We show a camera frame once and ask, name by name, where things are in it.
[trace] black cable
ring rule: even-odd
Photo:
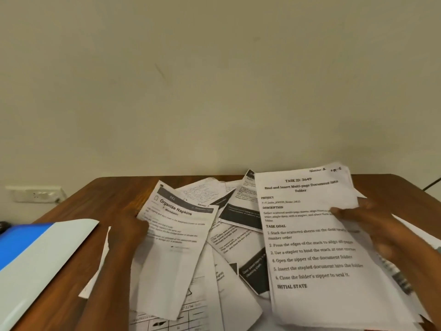
[[[441,181],[441,178],[439,178],[438,180],[435,180],[434,182],[432,182],[430,185],[428,185],[426,188],[423,188],[423,191],[429,189],[430,187],[432,187],[434,184],[438,183]]]

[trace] wall switch plate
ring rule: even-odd
[[[14,202],[60,203],[66,199],[58,186],[6,186]]]

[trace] beige wall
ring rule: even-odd
[[[441,175],[441,0],[1,0],[0,185]],[[434,192],[441,199],[441,189]],[[52,205],[11,203],[29,222]]]

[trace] wooden desk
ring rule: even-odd
[[[140,209],[158,179],[178,188],[206,176],[98,178],[39,218],[37,223],[93,218],[100,224],[59,271],[14,327],[21,331],[73,330],[85,306],[78,297],[95,274],[107,227],[123,209]],[[214,176],[232,181],[242,175]],[[405,179],[390,175],[353,175],[355,187],[397,216],[441,238],[441,203]]]

